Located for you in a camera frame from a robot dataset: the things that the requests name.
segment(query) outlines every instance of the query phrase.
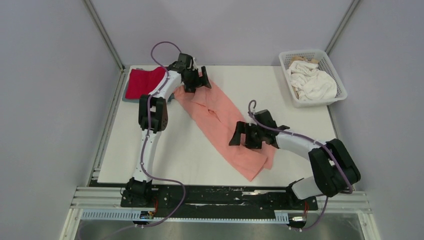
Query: pink cloth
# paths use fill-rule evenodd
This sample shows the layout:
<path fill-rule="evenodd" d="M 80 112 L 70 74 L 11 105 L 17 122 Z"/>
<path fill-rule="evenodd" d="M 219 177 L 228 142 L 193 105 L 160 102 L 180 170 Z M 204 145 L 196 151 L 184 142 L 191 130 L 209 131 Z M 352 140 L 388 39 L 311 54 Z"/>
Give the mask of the pink cloth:
<path fill-rule="evenodd" d="M 259 150 L 229 146 L 237 121 L 246 120 L 227 95 L 212 81 L 210 84 L 212 88 L 203 86 L 195 93 L 187 93 L 179 87 L 174 92 L 175 99 L 225 160 L 252 181 L 262 168 L 271 169 L 276 148 L 266 143 Z"/>

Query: metal floor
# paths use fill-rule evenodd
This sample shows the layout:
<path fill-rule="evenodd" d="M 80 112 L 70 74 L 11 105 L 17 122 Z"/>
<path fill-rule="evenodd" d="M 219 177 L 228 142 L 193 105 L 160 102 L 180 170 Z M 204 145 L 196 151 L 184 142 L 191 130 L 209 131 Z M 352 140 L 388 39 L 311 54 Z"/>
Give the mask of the metal floor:
<path fill-rule="evenodd" d="M 312 224 L 317 214 L 308 214 Z M 132 224 L 129 221 L 81 221 L 82 240 L 100 240 Z M 285 225 L 258 223 L 164 222 L 152 228 L 133 228 L 108 240 L 364 240 L 357 214 L 326 213 L 314 229 L 294 232 Z"/>

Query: black bracket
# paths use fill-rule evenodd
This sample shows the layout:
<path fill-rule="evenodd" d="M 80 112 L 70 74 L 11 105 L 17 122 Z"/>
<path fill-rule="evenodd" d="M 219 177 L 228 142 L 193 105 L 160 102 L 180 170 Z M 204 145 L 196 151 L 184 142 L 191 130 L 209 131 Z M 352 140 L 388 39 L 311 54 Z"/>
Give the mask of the black bracket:
<path fill-rule="evenodd" d="M 195 69 L 193 57 L 186 53 L 180 53 L 178 60 L 169 65 L 167 69 L 181 74 L 181 80 L 184 83 L 184 91 L 186 93 L 195 93 L 196 88 L 203 86 L 212 88 L 206 67 L 201 67 L 202 76 L 200 76 L 198 69 Z"/>
<path fill-rule="evenodd" d="M 335 138 L 328 141 L 326 147 L 337 160 L 349 183 L 353 185 L 359 182 L 361 174 L 343 142 Z M 324 195 L 331 198 L 347 189 L 342 175 L 335 165 L 331 166 L 330 156 L 322 147 L 312 149 L 308 155 L 316 186 Z"/>
<path fill-rule="evenodd" d="M 142 95 L 138 105 L 138 124 L 141 129 L 149 128 L 148 111 L 150 111 L 150 123 L 153 133 L 165 130 L 168 125 L 167 101 L 163 97 L 152 97 L 150 99 L 150 109 L 147 109 L 147 102 L 150 95 Z"/>
<path fill-rule="evenodd" d="M 276 121 L 274 121 L 270 111 L 268 110 L 259 111 L 254 114 L 254 117 L 259 123 L 273 129 L 286 130 L 290 128 L 285 125 L 277 127 Z M 262 142 L 265 142 L 268 145 L 272 145 L 278 148 L 276 141 L 276 136 L 279 134 L 278 132 L 268 130 L 256 124 L 246 123 L 243 121 L 237 122 L 234 135 L 229 141 L 229 145 L 240 145 L 242 134 L 246 134 L 245 147 L 248 149 L 261 149 Z"/>
<path fill-rule="evenodd" d="M 152 181 L 137 181 L 132 177 L 122 193 L 120 206 L 142 208 L 152 202 Z"/>

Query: gray wall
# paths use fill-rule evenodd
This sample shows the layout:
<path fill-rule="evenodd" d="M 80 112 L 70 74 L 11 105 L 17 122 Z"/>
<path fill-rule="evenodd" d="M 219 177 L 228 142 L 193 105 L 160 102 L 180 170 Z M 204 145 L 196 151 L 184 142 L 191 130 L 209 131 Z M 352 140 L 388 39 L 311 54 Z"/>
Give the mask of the gray wall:
<path fill-rule="evenodd" d="M 2 0 L 0 36 L 0 239 L 58 239 L 119 71 L 81 0 Z"/>
<path fill-rule="evenodd" d="M 382 239 L 422 239 L 424 1 L 365 0 L 330 58 L 347 89 L 331 106 Z"/>
<path fill-rule="evenodd" d="M 125 65 L 153 64 L 172 41 L 203 65 L 279 65 L 283 51 L 325 49 L 351 0 L 92 0 Z M 170 46 L 157 49 L 173 62 Z"/>

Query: folded cloth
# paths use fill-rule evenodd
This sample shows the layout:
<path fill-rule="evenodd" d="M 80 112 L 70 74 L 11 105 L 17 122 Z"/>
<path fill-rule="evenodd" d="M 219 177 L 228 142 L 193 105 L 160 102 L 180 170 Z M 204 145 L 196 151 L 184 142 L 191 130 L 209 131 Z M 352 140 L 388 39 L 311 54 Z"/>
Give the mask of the folded cloth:
<path fill-rule="evenodd" d="M 290 84 L 296 88 L 299 100 L 333 99 L 337 94 L 336 81 L 318 64 L 296 60 L 287 70 Z"/>
<path fill-rule="evenodd" d="M 165 76 L 165 69 L 158 67 L 153 71 L 132 69 L 129 74 L 126 99 L 139 99 L 143 94 L 153 91 Z"/>
<path fill-rule="evenodd" d="M 229 146 L 237 121 L 245 122 L 239 109 L 212 81 L 212 88 L 200 87 L 187 93 L 175 90 L 175 99 L 188 112 L 216 150 L 246 179 L 252 181 L 263 167 L 270 169 L 276 148 L 266 143 L 262 149 L 251 150 L 243 145 Z"/>

